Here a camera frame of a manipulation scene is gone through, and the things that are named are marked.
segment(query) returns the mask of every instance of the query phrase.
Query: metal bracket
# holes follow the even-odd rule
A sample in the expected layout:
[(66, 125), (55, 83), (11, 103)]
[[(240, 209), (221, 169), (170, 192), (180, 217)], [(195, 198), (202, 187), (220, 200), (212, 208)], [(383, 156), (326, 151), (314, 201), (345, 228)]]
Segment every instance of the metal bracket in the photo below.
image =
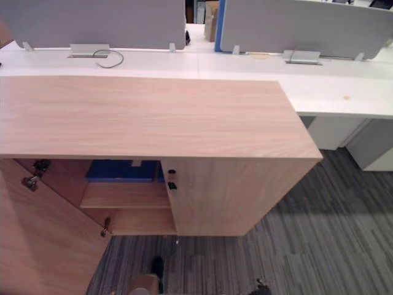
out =
[(22, 42), (22, 46), (23, 46), (23, 48), (24, 48), (26, 51), (34, 51), (34, 48), (32, 48), (32, 47), (30, 46), (30, 44), (29, 44), (28, 42), (26, 42), (26, 41), (23, 41), (23, 42)]
[(355, 61), (362, 61), (364, 57), (364, 52), (360, 52), (356, 57), (354, 58)]
[(286, 63), (301, 65), (322, 65), (319, 62), (319, 51), (285, 50), (282, 57)]
[(24, 177), (21, 180), (22, 185), (26, 186), (32, 192), (35, 192), (38, 188), (37, 182), (43, 177), (44, 173), (50, 166), (50, 160), (42, 159), (34, 163), (35, 169), (32, 177)]
[(71, 55), (69, 57), (93, 57), (107, 58), (109, 55), (109, 44), (71, 44)]
[(232, 54), (239, 55), (240, 54), (240, 45), (235, 45), (232, 50)]
[(109, 225), (111, 224), (111, 218), (107, 217), (104, 221), (104, 229), (101, 231), (100, 235), (102, 238), (106, 236), (106, 232), (108, 231)]
[(175, 43), (169, 43), (169, 52), (176, 52), (176, 45)]
[(177, 189), (177, 186), (176, 186), (176, 184), (175, 183), (173, 183), (173, 182), (168, 182), (168, 187), (169, 187), (169, 189)]

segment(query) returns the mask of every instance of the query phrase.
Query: open cabinet door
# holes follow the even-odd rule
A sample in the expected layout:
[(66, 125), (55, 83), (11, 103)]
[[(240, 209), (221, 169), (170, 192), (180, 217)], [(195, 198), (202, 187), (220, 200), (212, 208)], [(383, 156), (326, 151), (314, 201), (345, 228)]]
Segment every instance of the open cabinet door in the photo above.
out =
[(0, 294), (85, 294), (110, 233), (31, 174), (0, 160)]

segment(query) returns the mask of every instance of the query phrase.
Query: cable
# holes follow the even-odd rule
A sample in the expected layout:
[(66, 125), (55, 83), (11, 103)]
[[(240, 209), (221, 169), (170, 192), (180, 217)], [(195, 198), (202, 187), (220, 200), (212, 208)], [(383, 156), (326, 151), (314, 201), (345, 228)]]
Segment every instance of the cable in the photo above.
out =
[(116, 54), (120, 55), (120, 57), (122, 58), (118, 63), (116, 63), (116, 64), (114, 64), (114, 65), (112, 65), (112, 66), (103, 66), (103, 65), (101, 65), (101, 64), (99, 64), (99, 63), (96, 63), (96, 65), (98, 65), (98, 66), (101, 67), (101, 68), (104, 68), (104, 69), (111, 69), (111, 68), (114, 68), (115, 66), (121, 65), (121, 64), (123, 63), (123, 61), (124, 61), (124, 56), (123, 56), (119, 51), (116, 51), (116, 50), (109, 50), (109, 49), (98, 49), (98, 50), (94, 51), (92, 57), (95, 57), (96, 53), (101, 52), (101, 51), (113, 52), (113, 53), (116, 53)]

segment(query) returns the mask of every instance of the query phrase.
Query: cabinet door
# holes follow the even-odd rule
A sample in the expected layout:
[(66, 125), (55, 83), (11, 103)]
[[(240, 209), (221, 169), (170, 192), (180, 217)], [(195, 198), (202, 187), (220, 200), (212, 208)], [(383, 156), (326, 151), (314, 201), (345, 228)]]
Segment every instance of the cabinet door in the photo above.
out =
[(85, 294), (111, 237), (11, 159), (0, 160), (0, 293)]
[(317, 161), (162, 160), (177, 234), (246, 234)]

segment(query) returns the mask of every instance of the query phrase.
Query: cabinet hinge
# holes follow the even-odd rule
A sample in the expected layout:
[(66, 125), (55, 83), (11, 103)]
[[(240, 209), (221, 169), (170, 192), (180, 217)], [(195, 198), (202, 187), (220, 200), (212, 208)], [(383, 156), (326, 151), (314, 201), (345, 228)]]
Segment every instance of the cabinet hinge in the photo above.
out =
[(111, 218), (107, 217), (104, 221), (104, 229), (101, 231), (102, 238), (104, 238), (106, 236), (106, 232), (108, 231), (110, 224), (111, 224)]
[(32, 192), (38, 188), (37, 182), (42, 178), (50, 166), (50, 160), (42, 159), (34, 163), (34, 173), (32, 177), (24, 177), (21, 180), (22, 185), (26, 186)]

